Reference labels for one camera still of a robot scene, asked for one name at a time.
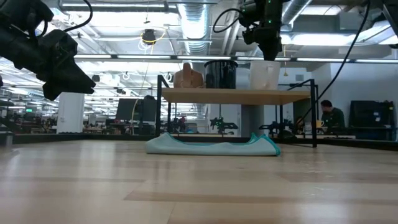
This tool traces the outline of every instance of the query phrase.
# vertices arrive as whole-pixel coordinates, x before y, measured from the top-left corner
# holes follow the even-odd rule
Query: fluorescent light
[[[14,83],[13,81],[10,81],[10,80],[2,80],[2,82],[10,84],[10,85],[16,85],[16,83]]]
[[[26,90],[21,90],[20,88],[9,88],[13,93],[28,95],[29,92]]]
[[[350,42],[350,37],[341,34],[297,34],[292,44],[311,46],[344,46]]]
[[[264,60],[263,57],[238,57],[237,60],[241,61],[262,61]],[[290,58],[275,58],[276,62],[288,62]]]
[[[75,58],[111,58],[110,55],[75,55]]]
[[[63,7],[87,7],[86,4],[83,3],[64,3]],[[104,4],[104,3],[91,3],[93,7],[164,7],[163,4]]]
[[[237,60],[251,61],[251,60],[264,60],[262,57],[238,57]]]
[[[118,55],[121,59],[170,59],[170,56],[164,55]]]
[[[103,102],[100,101],[86,101],[86,104],[91,104],[91,105],[103,105]]]
[[[201,40],[201,39],[193,39],[193,40],[190,40],[190,39],[177,39],[177,42],[184,42],[184,43],[198,43],[198,42],[201,42],[201,43],[213,43],[213,41],[212,40]]]
[[[393,63],[398,64],[398,60],[386,60],[386,59],[357,59],[356,63]]]
[[[58,106],[58,105],[55,104],[55,103],[49,103],[49,102],[46,102],[45,104],[50,105],[50,106]]]
[[[398,44],[398,36],[394,35],[394,36],[388,38],[387,40],[380,42],[379,44],[381,44],[381,45],[394,45],[394,44]]]
[[[86,100],[92,99],[144,99],[143,96],[85,96]]]
[[[289,62],[291,58],[275,58],[276,62]]]
[[[181,60],[231,60],[231,57],[217,56],[177,56]]]
[[[343,62],[340,58],[298,58],[298,62]]]
[[[25,106],[9,106],[8,109],[25,109]]]

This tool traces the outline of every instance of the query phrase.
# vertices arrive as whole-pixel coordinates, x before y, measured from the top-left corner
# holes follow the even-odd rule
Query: white wall
[[[321,95],[321,93],[325,90],[326,86],[331,82],[331,74],[332,72],[331,72],[330,63],[326,63],[312,72],[315,84],[317,84],[319,87],[318,89],[319,95]],[[320,108],[321,107],[320,102],[322,102],[322,100],[332,101],[331,89],[328,90],[319,100],[318,105],[319,105],[320,116],[322,116],[322,110]]]
[[[331,64],[334,75],[339,64]],[[343,110],[348,125],[352,100],[393,101],[398,104],[398,66],[346,64],[331,87],[333,106]]]

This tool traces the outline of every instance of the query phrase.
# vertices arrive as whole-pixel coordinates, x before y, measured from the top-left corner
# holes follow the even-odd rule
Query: wooden table
[[[236,105],[285,105],[310,97],[309,91],[230,90],[204,88],[163,88],[169,103],[219,103]]]
[[[296,138],[298,139],[310,139],[312,136],[311,134],[307,135],[296,135]],[[341,139],[355,139],[355,136],[350,136],[350,135],[334,135],[334,134],[317,134],[317,139],[325,139],[325,138],[341,138]]]

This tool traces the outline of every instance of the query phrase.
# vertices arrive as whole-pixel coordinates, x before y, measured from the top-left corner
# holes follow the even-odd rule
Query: metal rod
[[[172,104],[169,103],[167,107],[167,132],[172,132]]]
[[[296,84],[296,85],[294,85],[294,86],[288,88],[287,91],[293,90],[294,88],[297,88],[297,87],[300,87],[300,86],[302,86],[303,84],[306,84],[307,82],[310,82],[310,81],[311,81],[311,79],[309,79],[309,80],[307,80],[307,81],[304,81],[304,82],[302,82],[302,83],[298,83],[298,84]]]
[[[284,106],[279,105],[279,136],[278,138],[284,138]]]
[[[275,105],[275,121],[278,123],[278,106]]]
[[[160,109],[162,107],[162,75],[157,76],[157,101],[156,101],[156,130],[155,135],[160,136]]]
[[[319,86],[315,85],[315,90],[317,94],[317,119],[320,119],[319,117]]]
[[[317,147],[317,111],[315,107],[315,80],[310,79],[311,83],[311,127],[312,127],[312,147]]]

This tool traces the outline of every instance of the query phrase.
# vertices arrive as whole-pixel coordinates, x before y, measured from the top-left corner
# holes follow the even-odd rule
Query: computer monitor
[[[111,124],[113,124],[114,123],[114,119],[106,119],[105,120],[105,125],[106,126],[110,126]]]
[[[119,99],[116,119],[131,120],[132,110],[137,99]],[[134,121],[155,121],[156,119],[156,100],[144,99],[139,100],[134,110]]]

